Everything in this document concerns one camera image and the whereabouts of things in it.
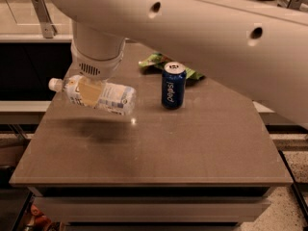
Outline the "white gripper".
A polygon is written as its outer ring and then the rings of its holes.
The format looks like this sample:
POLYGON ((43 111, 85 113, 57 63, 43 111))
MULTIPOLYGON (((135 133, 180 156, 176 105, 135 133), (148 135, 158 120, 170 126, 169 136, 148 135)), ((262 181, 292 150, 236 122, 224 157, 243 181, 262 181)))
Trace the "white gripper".
POLYGON ((114 75, 123 59, 124 47, 124 41, 117 44, 116 53, 112 56, 101 46, 100 50, 104 53, 104 56, 94 58, 79 51, 77 49, 77 44, 72 42, 72 65, 76 67, 82 75, 86 76, 82 77, 78 82, 78 90, 86 106, 94 108, 98 104, 100 94, 105 87, 105 83, 99 80, 107 80, 114 75))

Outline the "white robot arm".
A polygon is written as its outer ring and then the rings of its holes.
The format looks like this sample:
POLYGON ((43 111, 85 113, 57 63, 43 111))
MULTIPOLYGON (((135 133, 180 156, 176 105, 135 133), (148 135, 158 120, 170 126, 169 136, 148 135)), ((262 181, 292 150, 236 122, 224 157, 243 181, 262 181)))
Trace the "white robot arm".
POLYGON ((111 77, 132 39, 308 127, 308 14, 248 0, 51 0, 77 61, 111 77))

